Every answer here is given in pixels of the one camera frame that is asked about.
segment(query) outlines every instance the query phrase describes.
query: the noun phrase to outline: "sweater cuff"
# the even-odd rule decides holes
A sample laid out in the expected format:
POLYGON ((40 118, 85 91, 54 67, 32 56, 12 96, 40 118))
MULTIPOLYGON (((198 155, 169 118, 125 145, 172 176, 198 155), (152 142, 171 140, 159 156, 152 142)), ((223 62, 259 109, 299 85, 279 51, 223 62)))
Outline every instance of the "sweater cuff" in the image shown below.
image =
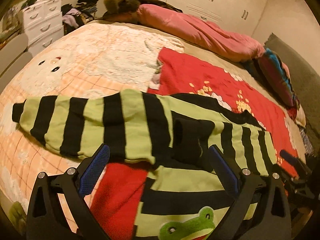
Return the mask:
POLYGON ((24 103, 14 104, 12 107, 12 121, 19 123, 20 117, 23 113, 24 103))

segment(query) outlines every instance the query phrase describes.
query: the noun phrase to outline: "bed sheet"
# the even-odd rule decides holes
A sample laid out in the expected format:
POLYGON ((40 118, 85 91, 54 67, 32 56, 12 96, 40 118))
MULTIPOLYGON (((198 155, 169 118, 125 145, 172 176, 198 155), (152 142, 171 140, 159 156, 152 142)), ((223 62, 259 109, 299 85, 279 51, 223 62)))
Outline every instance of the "bed sheet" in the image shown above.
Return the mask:
MULTIPOLYGON (((75 160, 50 153, 34 138, 23 134, 11 120, 13 103, 23 102, 28 96, 95 98, 112 95, 126 88, 146 91, 148 81, 157 68, 156 58, 162 47, 193 55, 224 68, 279 105, 240 65, 212 52, 148 27, 93 21, 37 55, 0 95, 0 190, 10 200, 21 202, 27 211, 39 172, 59 174, 79 165, 75 160), (122 66, 120 71, 117 68, 119 63, 122 66)), ((289 117, 288 130, 292 144, 304 160, 305 149, 299 129, 289 117)), ((85 198, 89 206, 98 185, 85 198)), ((61 203, 68 223, 75 231, 77 226, 63 196, 61 203)))

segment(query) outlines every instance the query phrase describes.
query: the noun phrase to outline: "silver bolt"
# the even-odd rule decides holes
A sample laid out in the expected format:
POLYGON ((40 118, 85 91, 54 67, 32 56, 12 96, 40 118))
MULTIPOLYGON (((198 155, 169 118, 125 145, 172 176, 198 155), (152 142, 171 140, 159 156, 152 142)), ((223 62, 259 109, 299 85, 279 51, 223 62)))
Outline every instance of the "silver bolt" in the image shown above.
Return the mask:
POLYGON ((38 178, 39 178, 39 179, 44 178, 44 176, 45 176, 45 173, 44 173, 44 172, 40 172, 40 173, 38 174, 38 178))
POLYGON ((68 173, 69 175, 73 175, 73 174, 76 173, 76 169, 75 169, 75 168, 70 168, 70 169, 67 171, 67 173, 68 173))
POLYGON ((251 171, 248 170, 248 169, 243 169, 243 170, 242 170, 242 173, 243 173, 244 175, 248 176, 248 175, 251 174, 251 171))
POLYGON ((274 174, 272 174, 272 177, 274 177, 275 179, 279 179, 279 178, 280 178, 280 176, 279 176, 279 174, 278 174, 278 173, 274 173, 274 174))

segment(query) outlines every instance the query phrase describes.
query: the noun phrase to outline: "striped sweater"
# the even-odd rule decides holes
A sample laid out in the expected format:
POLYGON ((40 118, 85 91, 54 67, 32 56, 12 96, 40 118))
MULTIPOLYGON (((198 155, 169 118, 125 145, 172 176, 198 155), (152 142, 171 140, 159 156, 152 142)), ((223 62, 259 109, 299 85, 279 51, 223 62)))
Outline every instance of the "striped sweater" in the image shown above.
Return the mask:
POLYGON ((204 207, 214 210, 215 225, 220 222, 233 199, 205 161, 209 146, 256 174, 267 175, 276 163, 270 133, 249 112, 232 113, 200 95, 124 90, 99 99, 35 97, 14 104, 12 120, 63 156, 89 157, 105 143, 111 161, 151 163, 135 220, 137 239, 170 239, 160 236, 166 223, 193 221, 204 207))

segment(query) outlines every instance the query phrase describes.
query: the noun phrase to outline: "cartoon face on blanket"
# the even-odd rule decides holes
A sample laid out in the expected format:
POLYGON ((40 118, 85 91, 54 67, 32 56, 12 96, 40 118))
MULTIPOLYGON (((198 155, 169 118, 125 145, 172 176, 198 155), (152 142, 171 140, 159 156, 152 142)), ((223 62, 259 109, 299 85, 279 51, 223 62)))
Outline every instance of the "cartoon face on blanket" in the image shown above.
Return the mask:
POLYGON ((69 70, 71 50, 53 49, 36 57, 22 72, 19 83, 30 95, 44 96, 57 88, 69 70))

